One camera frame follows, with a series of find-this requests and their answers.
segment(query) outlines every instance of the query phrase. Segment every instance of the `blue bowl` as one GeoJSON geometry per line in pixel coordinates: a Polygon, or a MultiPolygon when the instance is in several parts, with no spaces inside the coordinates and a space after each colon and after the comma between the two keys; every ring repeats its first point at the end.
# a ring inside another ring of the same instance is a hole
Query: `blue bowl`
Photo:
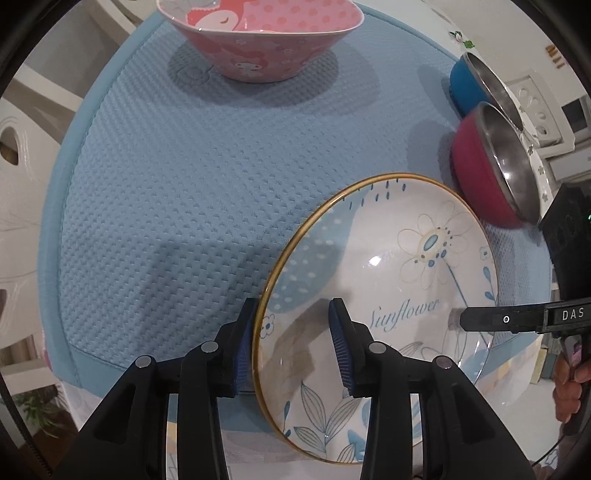
{"type": "Polygon", "coordinates": [[[449,90],[462,116],[468,115],[480,102],[494,105],[516,127],[523,131],[519,110],[505,85],[478,57],[466,52],[456,62],[449,76],[449,90]]]}

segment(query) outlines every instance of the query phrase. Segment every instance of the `gold plate rim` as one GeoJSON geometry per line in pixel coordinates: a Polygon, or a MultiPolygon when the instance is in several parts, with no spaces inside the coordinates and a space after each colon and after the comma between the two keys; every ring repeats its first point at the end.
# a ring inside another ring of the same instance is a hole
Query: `gold plate rim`
{"type": "MultiPolygon", "coordinates": [[[[477,221],[478,225],[480,226],[480,229],[482,230],[482,233],[484,234],[484,236],[486,238],[486,243],[488,244],[489,247],[491,245],[488,235],[486,234],[486,231],[484,230],[484,227],[482,225],[482,222],[476,216],[476,214],[474,213],[472,208],[466,203],[466,201],[462,197],[460,197],[460,195],[457,192],[452,190],[447,185],[441,183],[440,181],[433,180],[433,179],[430,179],[429,177],[426,177],[424,175],[419,175],[416,173],[403,173],[403,172],[382,173],[381,175],[375,175],[373,177],[368,177],[366,179],[360,180],[357,183],[353,183],[352,185],[341,190],[339,193],[337,193],[336,195],[331,197],[329,200],[324,202],[322,205],[320,205],[320,207],[318,207],[314,211],[314,213],[312,213],[312,215],[310,215],[306,219],[306,221],[296,230],[294,235],[291,237],[290,241],[287,243],[287,245],[283,249],[283,252],[281,252],[281,255],[279,255],[279,258],[277,259],[277,262],[275,263],[273,270],[271,270],[271,274],[269,275],[269,278],[267,279],[267,282],[265,283],[265,288],[263,289],[263,292],[262,292],[261,301],[259,302],[259,305],[256,309],[254,325],[252,328],[251,372],[252,372],[252,382],[255,387],[256,401],[259,404],[259,407],[261,408],[261,411],[263,413],[263,416],[265,417],[265,420],[269,423],[269,425],[271,425],[271,428],[273,428],[275,433],[277,435],[279,435],[281,440],[286,442],[294,450],[297,450],[298,452],[305,455],[306,457],[310,457],[310,458],[313,458],[314,460],[318,460],[319,462],[331,463],[333,465],[349,465],[349,466],[360,465],[360,462],[342,463],[342,462],[336,462],[334,460],[327,460],[327,459],[319,458],[317,456],[312,455],[311,453],[306,452],[304,449],[298,447],[295,443],[293,443],[289,439],[285,438],[285,436],[283,435],[283,432],[281,431],[281,429],[279,428],[279,426],[276,424],[275,420],[273,419],[271,412],[269,412],[269,409],[267,408],[267,404],[265,402],[265,397],[263,396],[263,393],[262,393],[261,379],[260,379],[259,373],[258,373],[258,367],[259,367],[259,365],[258,365],[258,351],[259,351],[261,339],[260,339],[259,335],[256,335],[256,333],[259,330],[261,330],[263,317],[265,316],[265,311],[267,309],[269,299],[271,298],[271,293],[272,293],[273,289],[275,288],[275,284],[277,283],[279,275],[283,271],[283,268],[285,267],[285,264],[287,263],[287,260],[289,259],[290,255],[296,249],[296,247],[300,243],[301,239],[304,238],[304,235],[308,232],[308,230],[310,230],[310,228],[312,228],[312,226],[318,221],[318,219],[320,217],[322,217],[328,210],[330,210],[336,203],[341,201],[347,195],[350,195],[351,193],[355,192],[356,190],[362,189],[362,188],[366,187],[367,185],[371,185],[372,183],[377,183],[380,181],[387,181],[387,180],[396,180],[396,179],[398,179],[398,180],[399,179],[409,179],[409,180],[424,181],[424,182],[436,185],[438,187],[441,187],[443,190],[445,190],[446,192],[453,195],[457,200],[459,200],[468,209],[470,214],[474,217],[474,219],[477,221]]],[[[493,265],[495,267],[496,291],[497,291],[497,296],[498,296],[499,279],[498,279],[498,275],[496,275],[496,273],[498,273],[498,269],[496,267],[495,257],[492,255],[492,252],[491,252],[491,257],[492,257],[493,265]]],[[[491,345],[489,344],[488,350],[486,353],[485,363],[486,363],[486,360],[488,359],[488,355],[489,355],[490,351],[491,351],[491,345]]]]}

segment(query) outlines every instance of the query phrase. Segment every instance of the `pink bowl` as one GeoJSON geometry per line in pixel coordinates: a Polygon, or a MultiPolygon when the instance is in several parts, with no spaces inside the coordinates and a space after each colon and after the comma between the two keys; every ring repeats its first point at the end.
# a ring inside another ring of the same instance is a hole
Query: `pink bowl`
{"type": "Polygon", "coordinates": [[[462,120],[452,162],[480,218],[501,228],[537,224],[540,198],[528,154],[515,127],[495,107],[482,102],[462,120]]]}
{"type": "Polygon", "coordinates": [[[363,23],[350,0],[158,0],[158,9],[222,75],[251,83],[297,75],[363,23]]]}

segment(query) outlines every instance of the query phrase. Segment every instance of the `red bowl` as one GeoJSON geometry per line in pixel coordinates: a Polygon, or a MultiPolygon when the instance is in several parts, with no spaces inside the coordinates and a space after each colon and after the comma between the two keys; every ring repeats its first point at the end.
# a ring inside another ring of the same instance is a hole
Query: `red bowl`
{"type": "Polygon", "coordinates": [[[452,142],[452,162],[480,218],[502,228],[538,223],[540,198],[529,155],[495,107],[480,103],[464,118],[452,142]]]}

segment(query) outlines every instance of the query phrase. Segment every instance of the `wooden floor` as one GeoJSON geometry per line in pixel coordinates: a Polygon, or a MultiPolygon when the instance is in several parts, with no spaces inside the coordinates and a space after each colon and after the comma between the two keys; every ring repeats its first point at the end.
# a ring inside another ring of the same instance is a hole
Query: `wooden floor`
{"type": "MultiPolygon", "coordinates": [[[[78,433],[72,417],[66,411],[61,411],[56,414],[54,421],[64,426],[63,429],[51,431],[51,433],[56,435],[57,438],[53,438],[42,431],[39,431],[33,436],[37,448],[39,448],[52,468],[55,468],[60,463],[78,433]]],[[[38,473],[41,478],[48,478],[45,470],[39,465],[37,459],[27,445],[21,447],[20,452],[23,457],[25,457],[25,460],[30,467],[38,473]]]]}

